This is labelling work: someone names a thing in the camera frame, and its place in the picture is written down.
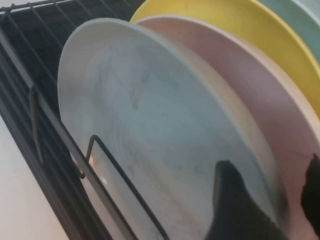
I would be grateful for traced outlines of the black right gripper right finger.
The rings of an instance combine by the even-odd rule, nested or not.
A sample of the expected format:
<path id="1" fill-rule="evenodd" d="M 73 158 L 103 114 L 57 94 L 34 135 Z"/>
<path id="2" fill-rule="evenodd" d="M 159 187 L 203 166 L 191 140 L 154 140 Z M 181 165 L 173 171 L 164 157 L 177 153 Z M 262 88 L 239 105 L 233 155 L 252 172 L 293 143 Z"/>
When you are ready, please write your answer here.
<path id="1" fill-rule="evenodd" d="M 301 206 L 312 226 L 320 225 L 320 157 L 313 154 L 305 173 Z"/>

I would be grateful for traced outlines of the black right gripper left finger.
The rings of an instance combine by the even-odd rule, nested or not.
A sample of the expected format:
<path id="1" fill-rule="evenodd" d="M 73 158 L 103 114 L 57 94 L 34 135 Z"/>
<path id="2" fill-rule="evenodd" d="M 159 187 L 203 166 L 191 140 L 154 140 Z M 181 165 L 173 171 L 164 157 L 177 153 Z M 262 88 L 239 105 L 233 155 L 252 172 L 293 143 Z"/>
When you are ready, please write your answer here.
<path id="1" fill-rule="evenodd" d="M 241 173 L 229 160 L 215 165 L 213 220 L 206 240 L 285 240 L 284 233 L 260 209 Z"/>

